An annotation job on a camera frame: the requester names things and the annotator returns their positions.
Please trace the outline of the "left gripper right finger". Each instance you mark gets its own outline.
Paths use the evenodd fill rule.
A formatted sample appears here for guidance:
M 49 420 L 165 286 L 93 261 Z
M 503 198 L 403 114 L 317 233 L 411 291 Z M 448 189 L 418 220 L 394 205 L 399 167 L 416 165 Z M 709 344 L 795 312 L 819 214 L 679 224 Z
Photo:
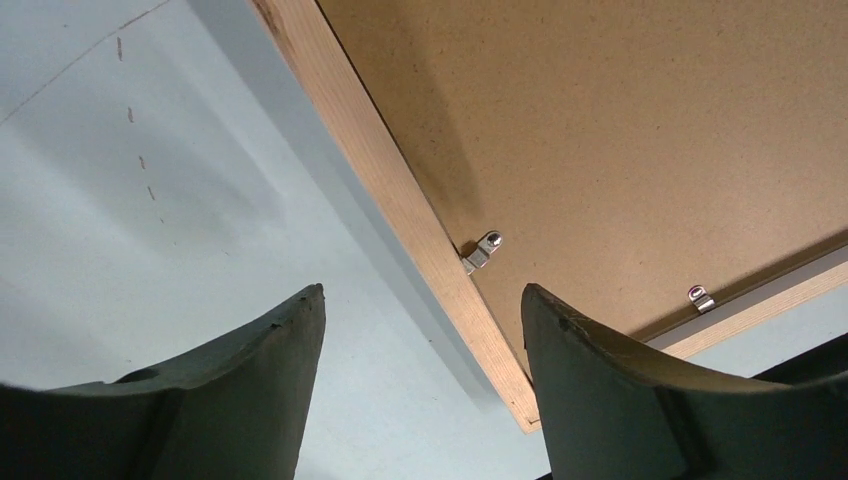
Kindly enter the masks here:
M 847 340 L 755 377 L 701 367 L 540 285 L 521 319 L 554 479 L 843 479 Z

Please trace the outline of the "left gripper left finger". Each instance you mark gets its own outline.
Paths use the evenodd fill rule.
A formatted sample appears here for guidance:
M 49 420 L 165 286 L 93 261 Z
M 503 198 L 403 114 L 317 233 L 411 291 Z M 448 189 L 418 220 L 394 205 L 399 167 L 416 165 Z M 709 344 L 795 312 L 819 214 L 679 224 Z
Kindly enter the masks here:
M 5 479 L 290 479 L 326 326 L 321 285 L 112 383 L 1 389 Z

